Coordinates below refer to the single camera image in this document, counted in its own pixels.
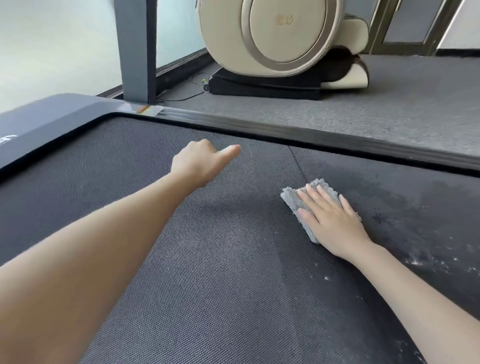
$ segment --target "gray metal post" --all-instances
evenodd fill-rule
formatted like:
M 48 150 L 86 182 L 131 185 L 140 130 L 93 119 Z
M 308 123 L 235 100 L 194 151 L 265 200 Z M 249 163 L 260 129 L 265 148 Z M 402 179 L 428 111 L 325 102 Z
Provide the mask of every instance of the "gray metal post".
M 157 0 L 114 0 L 114 6 L 123 98 L 154 104 Z

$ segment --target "gray running belt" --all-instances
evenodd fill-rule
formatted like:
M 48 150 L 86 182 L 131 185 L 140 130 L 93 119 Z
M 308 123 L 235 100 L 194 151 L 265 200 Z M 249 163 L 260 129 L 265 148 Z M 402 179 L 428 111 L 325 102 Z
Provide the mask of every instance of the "gray running belt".
M 0 264 L 157 180 L 203 138 L 241 156 L 178 208 L 82 363 L 422 363 L 375 289 L 312 244 L 280 198 L 318 177 L 375 241 L 480 318 L 477 178 L 127 118 L 0 184 Z

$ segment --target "beige massage chair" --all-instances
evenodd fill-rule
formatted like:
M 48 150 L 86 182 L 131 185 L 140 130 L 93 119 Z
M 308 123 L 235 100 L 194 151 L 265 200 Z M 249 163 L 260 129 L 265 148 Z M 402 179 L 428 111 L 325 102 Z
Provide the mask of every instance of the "beige massage chair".
M 206 47 L 223 68 L 215 94 L 311 98 L 320 89 L 365 88 L 358 54 L 368 25 L 344 0 L 197 0 Z

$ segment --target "power cord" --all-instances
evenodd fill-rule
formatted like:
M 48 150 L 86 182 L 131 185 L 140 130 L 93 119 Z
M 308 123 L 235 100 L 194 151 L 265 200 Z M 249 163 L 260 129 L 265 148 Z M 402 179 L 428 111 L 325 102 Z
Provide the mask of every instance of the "power cord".
M 199 73 L 194 74 L 192 77 L 190 77 L 190 79 L 191 79 L 190 82 L 193 83 L 194 85 L 196 85 L 199 89 L 201 89 L 201 92 L 199 92 L 199 93 L 197 93 L 197 94 L 195 94 L 195 95 L 188 96 L 188 97 L 186 97 L 186 98 L 179 98 L 179 99 L 173 100 L 173 99 L 168 99 L 168 98 L 157 97 L 157 100 L 161 100 L 161 101 L 186 101 L 186 100 L 190 100 L 191 98 L 194 98 L 194 97 L 196 97 L 196 96 L 199 96 L 199 95 L 201 95 L 201 94 L 204 94 L 204 93 L 205 93 L 204 88 L 203 88 L 202 86 L 200 86 L 198 83 L 196 83 L 196 82 L 193 81 L 193 78 L 194 78 L 194 77 L 199 76 L 199 75 L 201 75 L 201 74 L 207 74 L 207 75 L 209 75 L 210 77 L 212 76 L 212 74 L 211 74 L 211 73 L 208 73 L 208 72 L 199 72 Z M 204 78 L 204 79 L 202 80 L 202 84 L 205 84 L 207 81 L 208 81 L 208 80 L 207 80 L 206 78 Z

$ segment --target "gray microfiber cloth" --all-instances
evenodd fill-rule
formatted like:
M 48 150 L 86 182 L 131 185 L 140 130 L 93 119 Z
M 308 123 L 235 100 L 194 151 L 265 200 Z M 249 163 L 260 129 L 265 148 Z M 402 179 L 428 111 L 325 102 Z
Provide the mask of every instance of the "gray microfiber cloth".
M 340 203 L 340 200 L 338 199 L 338 192 L 335 191 L 332 187 L 330 187 L 328 185 L 328 183 L 325 182 L 323 179 L 314 180 L 314 181 L 310 182 L 310 186 L 312 186 L 313 188 L 316 188 L 318 185 L 321 185 L 325 189 L 325 191 L 328 192 L 328 194 L 330 196 L 332 196 L 336 201 L 338 201 L 338 203 Z M 300 190 L 306 192 L 305 187 L 300 188 Z M 306 205 L 303 203 L 302 200 L 300 200 L 300 198 L 297 194 L 297 191 L 298 190 L 294 190 L 293 188 L 287 187 L 287 188 L 283 189 L 283 192 L 280 194 L 280 196 L 283 198 L 283 200 L 288 205 L 288 207 L 291 208 L 291 210 L 293 211 L 293 213 L 297 217 L 298 221 L 300 221 L 303 228 L 306 230 L 310 240 L 315 244 L 319 244 L 319 242 L 318 242 L 317 238 L 315 238 L 315 235 L 313 234 L 312 230 L 300 218 L 300 215 L 298 213 L 299 208 L 303 208 L 307 211 L 310 211 L 310 209 L 308 207 L 306 207 Z

